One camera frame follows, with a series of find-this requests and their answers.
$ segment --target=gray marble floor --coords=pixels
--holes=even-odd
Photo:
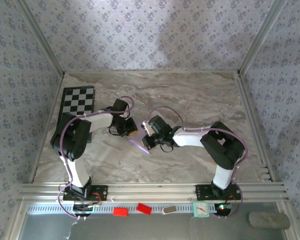
[[[131,116],[136,122],[145,120],[152,108],[161,105],[177,110],[188,128],[206,127],[222,121],[243,137],[249,147],[249,156],[238,169],[236,179],[260,181],[256,146],[233,79],[213,73],[131,71],[65,75],[34,182],[68,180],[65,167],[49,142],[56,128],[62,89],[88,85],[95,87],[95,110],[111,106],[120,96],[133,97],[135,108]],[[162,116],[171,126],[180,124],[178,117],[168,109],[162,108],[154,114]],[[148,155],[125,137],[110,135],[108,129],[92,134],[92,143],[87,145],[82,158],[95,183],[210,182],[216,170],[216,164],[201,147],[176,148],[171,153],[158,147]]]

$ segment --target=wall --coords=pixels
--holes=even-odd
[[[66,71],[237,69],[272,0],[29,0]]]
[[[247,72],[277,180],[300,213],[300,0],[289,0]]]
[[[0,0],[0,239],[30,178],[59,82],[14,2]]]

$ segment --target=checkerboard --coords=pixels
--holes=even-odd
[[[93,86],[65,87],[63,89],[58,121],[63,113],[91,114],[94,111],[95,88]]]

